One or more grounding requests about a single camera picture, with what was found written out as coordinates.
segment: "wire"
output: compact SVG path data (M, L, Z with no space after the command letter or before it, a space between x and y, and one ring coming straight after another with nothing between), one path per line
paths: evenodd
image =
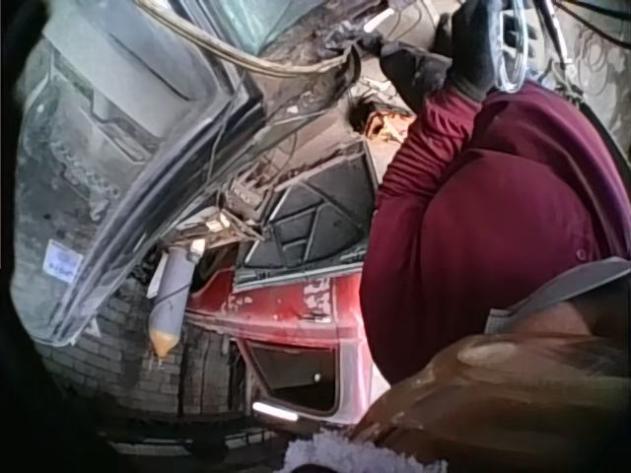
M403 33L401 33L399 36L397 36L394 39L395 41L399 41L406 34L410 33L412 30L414 30L418 26L419 23L421 23L421 20L423 20L423 11L419 8L418 3L416 3L416 2L414 3L414 8L418 12L418 18L416 19L416 21L412 24L412 26L410 28L408 28Z
M331 59L324 59L317 64L298 66L294 64L279 64L260 57L247 54L240 49L210 35L191 22L179 17L173 11L158 3L158 0L135 0L136 4L151 17L165 25L181 37L197 44L222 59L237 64L244 69L258 74L276 78L289 78L302 75L322 74L346 63L350 48Z
M287 4L285 5L285 8L283 9L282 13L280 14L278 19L276 20L276 23L274 23L272 28L269 29L269 32L267 33L265 38L261 41L261 43L260 43L261 46L263 46L264 44L266 44L269 41L271 36L274 34L276 29L279 27L279 25L281 24L281 22L283 21L283 19L287 15L287 12L289 11L289 6L290 5L291 5L291 2L287 2ZM234 106L237 103L237 94L241 90L241 87L243 86L244 81L245 81L245 71L242 72L241 76L239 77L239 81L237 82L237 85L235 86L235 91L233 92L233 94L231 96L230 103L228 104L228 109L226 110L226 113L223 116L223 121L222 121L222 124L221 124L221 128L219 129L219 133L217 134L217 138L215 139L215 142L213 143L213 147L211 148L211 151L210 151L210 162L208 163L208 171L206 172L206 189L207 190L210 189L210 178L212 176L212 173L213 173L213 170L214 170L214 167L215 167L215 156L217 154L217 148L219 148L219 143L221 142L222 138L224 137L224 134L226 133L226 128L228 127L228 121L230 121L230 116L232 115Z
M619 10L613 10L611 8L600 7L599 5L594 5L592 3L581 2L580 0L563 0L564 3L569 3L570 5L575 5L577 7L585 8L586 10L591 10L596 13L600 13L601 15L605 15L606 17L613 18L615 20L621 20L623 22L631 21L631 12L621 12Z
M386 34L386 39L390 39L390 37L392 36L394 31L398 28L400 23L401 23L401 12L398 11L396 12L396 22L394 22L394 26L390 30L390 33Z
M572 10L570 10L568 7L566 7L565 5L563 5L563 4L561 4L561 3L557 2L557 1L554 2L554 5L556 7L558 7L559 10L564 11L565 13L570 15L572 18L574 18L577 22L579 22L579 23L583 24L584 26L588 27L594 33L596 33L599 36L603 37L607 41L615 44L618 47L621 47L622 49L626 49L627 51L631 51L631 43L625 42L625 41L621 41L620 39L618 39L616 37L613 37L610 34L605 33L603 30L601 30L600 28L594 26L592 23L588 22L585 18L581 17L580 15L577 15Z

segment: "red vehicle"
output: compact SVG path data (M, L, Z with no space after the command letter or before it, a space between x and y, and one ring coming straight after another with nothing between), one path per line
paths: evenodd
M262 390L254 411L352 425L387 389L359 304L374 174L362 152L307 175L273 199L264 225L271 237L215 257L218 269L191 294L186 316L237 341Z

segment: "red sweater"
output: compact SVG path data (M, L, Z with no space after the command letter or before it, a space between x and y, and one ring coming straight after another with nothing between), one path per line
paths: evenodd
M361 304L389 382L481 333L586 261L629 257L631 209L613 161L572 105L535 84L484 105L427 100L389 165L364 262Z

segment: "red car body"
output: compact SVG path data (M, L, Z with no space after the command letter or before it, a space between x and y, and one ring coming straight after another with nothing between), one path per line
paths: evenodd
M234 338L263 390L263 401L301 418L335 425L357 423L387 389L373 364L359 304L361 273L233 291L234 264L216 271L191 294L188 321ZM336 355L334 407L317 412L274 395L252 355L252 344L324 349Z

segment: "label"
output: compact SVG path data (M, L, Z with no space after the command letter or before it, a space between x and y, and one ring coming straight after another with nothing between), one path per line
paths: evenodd
M53 278L72 284L83 261L83 254L50 239L43 260L43 270Z

